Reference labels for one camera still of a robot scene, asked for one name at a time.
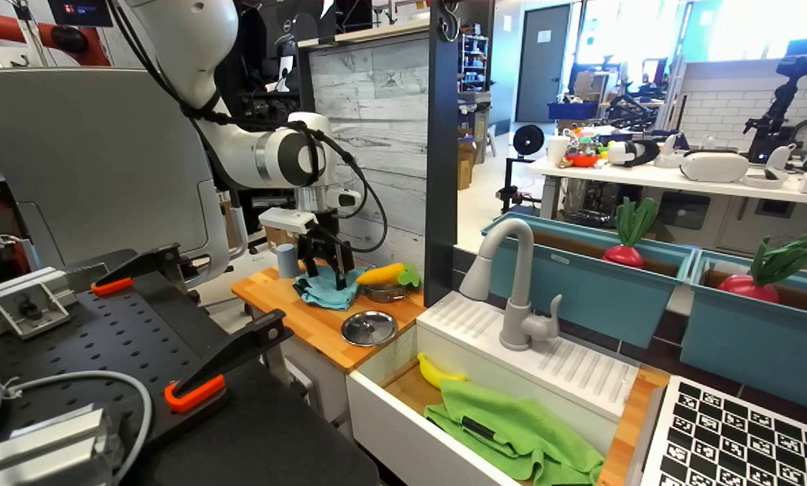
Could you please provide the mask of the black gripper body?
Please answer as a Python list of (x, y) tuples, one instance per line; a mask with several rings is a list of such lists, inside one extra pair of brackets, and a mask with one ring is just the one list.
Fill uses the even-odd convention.
[(304, 236), (297, 239), (300, 260), (337, 260), (341, 252), (341, 222), (330, 214), (324, 214)]

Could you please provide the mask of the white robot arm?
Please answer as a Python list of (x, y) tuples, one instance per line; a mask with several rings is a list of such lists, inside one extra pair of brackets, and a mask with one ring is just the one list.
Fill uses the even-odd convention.
[(341, 239), (337, 166), (353, 166), (319, 113), (293, 112), (252, 129), (226, 104), (218, 67), (241, 36), (234, 0), (107, 0), (115, 28), (150, 82), (175, 104), (208, 151), (216, 179), (234, 190), (292, 190), (293, 208), (269, 208), (265, 222), (297, 239), (310, 275), (333, 268), (337, 289), (353, 271), (353, 245)]

